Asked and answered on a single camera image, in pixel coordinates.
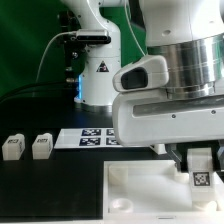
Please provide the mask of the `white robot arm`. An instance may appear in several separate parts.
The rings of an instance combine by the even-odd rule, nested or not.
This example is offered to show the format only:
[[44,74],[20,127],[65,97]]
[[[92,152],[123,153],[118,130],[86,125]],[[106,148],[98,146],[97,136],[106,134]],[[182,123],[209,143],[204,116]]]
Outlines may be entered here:
[[112,112],[123,146],[164,144],[182,170],[219,170],[224,148],[224,0],[62,0],[86,45],[80,102]]

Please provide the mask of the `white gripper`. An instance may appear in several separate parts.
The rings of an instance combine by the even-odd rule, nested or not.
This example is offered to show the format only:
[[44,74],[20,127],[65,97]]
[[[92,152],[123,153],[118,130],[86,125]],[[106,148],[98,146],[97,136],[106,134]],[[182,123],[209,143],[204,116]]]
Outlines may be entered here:
[[158,91],[119,94],[113,103],[113,128],[123,146],[167,144],[177,170],[188,172],[182,142],[224,138],[224,95],[164,101]]

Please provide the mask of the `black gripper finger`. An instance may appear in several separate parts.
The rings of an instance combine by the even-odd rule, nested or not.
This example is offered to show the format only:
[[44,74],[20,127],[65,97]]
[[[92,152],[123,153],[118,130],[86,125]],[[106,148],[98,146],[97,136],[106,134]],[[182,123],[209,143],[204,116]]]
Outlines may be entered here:
[[219,140],[213,151],[213,167],[215,171],[224,172],[224,140]]

